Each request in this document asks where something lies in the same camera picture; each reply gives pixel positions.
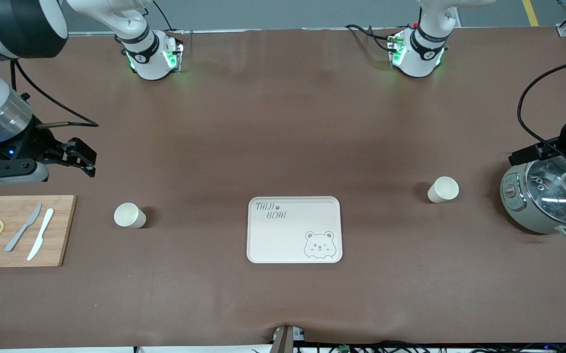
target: gray knife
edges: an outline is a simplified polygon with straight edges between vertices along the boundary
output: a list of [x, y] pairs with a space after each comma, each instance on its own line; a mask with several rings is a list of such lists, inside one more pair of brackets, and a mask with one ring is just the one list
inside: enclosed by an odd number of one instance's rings
[[39, 217], [39, 212], [41, 212], [41, 204], [37, 205], [37, 208], [34, 209], [34, 212], [30, 215], [28, 221], [25, 222], [25, 224], [22, 226], [19, 232], [17, 232], [15, 237], [10, 239], [9, 243], [6, 245], [6, 248], [4, 248], [4, 251], [10, 252], [15, 248], [15, 245], [17, 245], [17, 243], [19, 242], [19, 239], [21, 238], [21, 235], [25, 232], [25, 229], [31, 226], [34, 223], [34, 221], [37, 220], [37, 217]]

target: yellow line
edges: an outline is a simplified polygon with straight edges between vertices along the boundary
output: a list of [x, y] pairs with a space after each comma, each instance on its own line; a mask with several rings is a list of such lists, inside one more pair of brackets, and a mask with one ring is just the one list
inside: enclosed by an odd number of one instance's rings
[[531, 0], [522, 0], [522, 5], [524, 6], [524, 12], [527, 13], [531, 27], [540, 26], [540, 24], [538, 23], [538, 18], [536, 18], [536, 12], [533, 11]]

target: pot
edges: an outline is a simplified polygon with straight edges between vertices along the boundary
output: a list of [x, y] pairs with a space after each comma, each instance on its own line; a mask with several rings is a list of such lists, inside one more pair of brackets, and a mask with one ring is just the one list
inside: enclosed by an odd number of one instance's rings
[[566, 159], [558, 156], [511, 167], [500, 184], [500, 198], [521, 226], [566, 236]]

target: pot lid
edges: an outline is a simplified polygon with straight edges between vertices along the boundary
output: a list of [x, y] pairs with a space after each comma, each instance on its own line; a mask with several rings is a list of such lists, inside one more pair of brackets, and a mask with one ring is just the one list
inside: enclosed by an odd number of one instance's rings
[[527, 194], [548, 217], [566, 225], [566, 159], [534, 161], [525, 171]]

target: white tray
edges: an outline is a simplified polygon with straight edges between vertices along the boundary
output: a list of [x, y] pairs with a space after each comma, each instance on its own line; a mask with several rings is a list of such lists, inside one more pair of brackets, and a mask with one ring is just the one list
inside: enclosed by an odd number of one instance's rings
[[256, 264], [337, 263], [343, 254], [339, 201], [331, 196], [253, 198], [246, 254]]

